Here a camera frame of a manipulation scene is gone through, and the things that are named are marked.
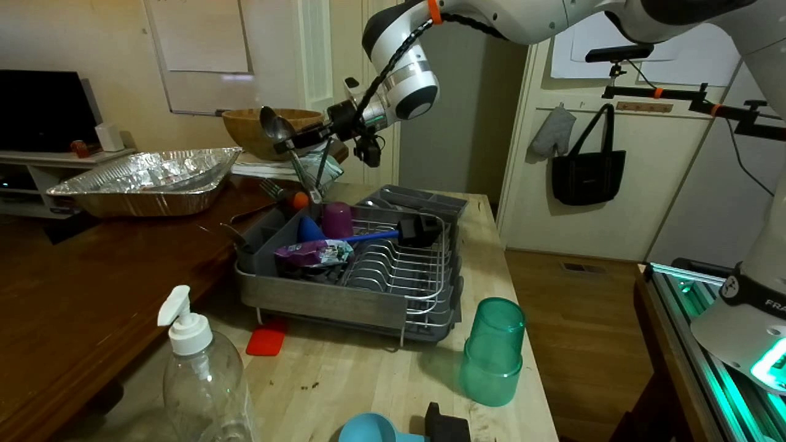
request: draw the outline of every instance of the wire dish rack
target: wire dish rack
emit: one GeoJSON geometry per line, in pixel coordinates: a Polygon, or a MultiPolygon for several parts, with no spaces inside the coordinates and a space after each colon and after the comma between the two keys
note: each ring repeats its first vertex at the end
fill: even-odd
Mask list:
{"type": "MultiPolygon", "coordinates": [[[[403,211],[355,206],[355,231],[378,231],[399,224],[403,211]]],[[[298,244],[302,213],[271,236],[254,257],[239,261],[244,305],[259,311],[298,314],[342,327],[412,342],[442,342],[459,319],[459,256],[455,224],[442,224],[427,247],[399,241],[362,244],[346,265],[327,269],[285,267],[276,247],[298,244]]]]}

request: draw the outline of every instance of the cabinet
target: cabinet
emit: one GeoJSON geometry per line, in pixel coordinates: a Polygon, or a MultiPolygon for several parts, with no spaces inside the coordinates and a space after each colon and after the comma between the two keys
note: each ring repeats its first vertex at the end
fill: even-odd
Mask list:
{"type": "Polygon", "coordinates": [[[69,219],[78,208],[47,190],[102,163],[134,149],[107,149],[91,158],[74,153],[0,153],[0,217],[69,219]]]}

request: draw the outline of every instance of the hanging bag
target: hanging bag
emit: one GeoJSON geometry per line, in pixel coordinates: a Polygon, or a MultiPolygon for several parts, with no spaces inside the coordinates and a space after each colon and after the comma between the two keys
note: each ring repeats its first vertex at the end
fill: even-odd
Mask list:
{"type": "Polygon", "coordinates": [[[603,203],[616,196],[624,149],[613,149],[614,105],[603,105],[567,158],[555,158],[550,168],[554,191],[567,206],[603,203]],[[580,153],[598,120],[607,115],[603,153],[580,153]]]}

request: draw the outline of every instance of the green translucent cup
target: green translucent cup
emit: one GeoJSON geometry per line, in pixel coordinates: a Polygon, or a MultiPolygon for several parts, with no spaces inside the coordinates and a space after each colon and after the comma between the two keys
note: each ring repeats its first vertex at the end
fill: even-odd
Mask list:
{"type": "Polygon", "coordinates": [[[462,358],[462,385],[471,401],[492,408],[512,403],[524,364],[524,333],[527,316],[517,301],[481,299],[462,358]]]}

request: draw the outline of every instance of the hardwood floor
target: hardwood floor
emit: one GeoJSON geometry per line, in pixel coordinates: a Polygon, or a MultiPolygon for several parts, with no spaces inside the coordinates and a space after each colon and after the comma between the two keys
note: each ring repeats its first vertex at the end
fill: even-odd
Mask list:
{"type": "Polygon", "coordinates": [[[634,311],[634,262],[510,251],[519,301],[564,439],[610,439],[651,364],[634,311]]]}

